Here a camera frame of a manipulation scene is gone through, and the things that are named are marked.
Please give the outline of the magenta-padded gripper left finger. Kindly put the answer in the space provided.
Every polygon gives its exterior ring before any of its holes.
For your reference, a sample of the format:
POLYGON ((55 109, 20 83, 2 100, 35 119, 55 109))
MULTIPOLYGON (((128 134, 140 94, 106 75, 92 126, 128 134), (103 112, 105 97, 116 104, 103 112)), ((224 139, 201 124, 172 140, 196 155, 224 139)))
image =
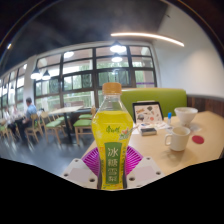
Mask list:
POLYGON ((100 158, 97 148, 83 158, 75 158, 64 170, 61 177, 84 188, 97 189, 100 176, 100 158))

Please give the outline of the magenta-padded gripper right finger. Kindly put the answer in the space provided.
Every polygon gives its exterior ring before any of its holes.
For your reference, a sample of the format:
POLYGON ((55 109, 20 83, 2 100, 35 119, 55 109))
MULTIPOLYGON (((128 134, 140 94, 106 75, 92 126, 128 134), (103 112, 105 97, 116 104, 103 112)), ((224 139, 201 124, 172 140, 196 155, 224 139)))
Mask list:
POLYGON ((124 171, 127 189, 143 187, 164 176, 150 156, 143 157, 131 146, 127 148, 124 171))

